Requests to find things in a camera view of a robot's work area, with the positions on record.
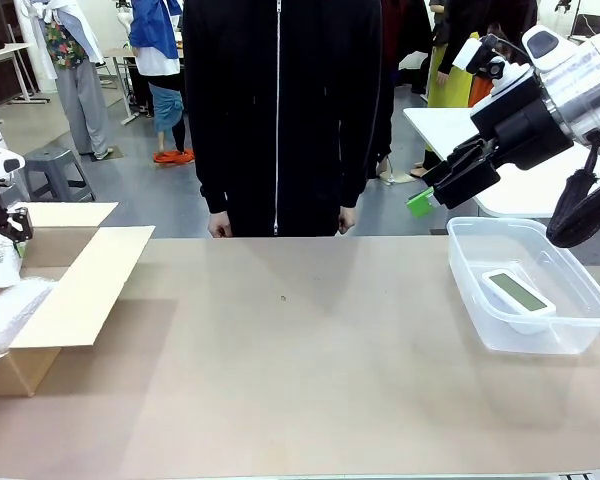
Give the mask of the person's right hand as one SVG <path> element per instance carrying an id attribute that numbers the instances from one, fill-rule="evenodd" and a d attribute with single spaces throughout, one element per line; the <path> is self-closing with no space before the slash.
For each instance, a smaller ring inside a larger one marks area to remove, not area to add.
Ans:
<path id="1" fill-rule="evenodd" d="M 212 238 L 232 238 L 233 231 L 227 211 L 211 213 L 208 220 L 208 232 Z"/>

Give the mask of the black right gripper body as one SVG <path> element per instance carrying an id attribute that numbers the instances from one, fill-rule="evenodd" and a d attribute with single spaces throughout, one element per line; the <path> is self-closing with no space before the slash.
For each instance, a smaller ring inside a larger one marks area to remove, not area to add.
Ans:
<path id="1" fill-rule="evenodd" d="M 470 118 L 495 169 L 512 164 L 530 170 L 574 145 L 540 95 L 489 96 L 474 106 Z"/>

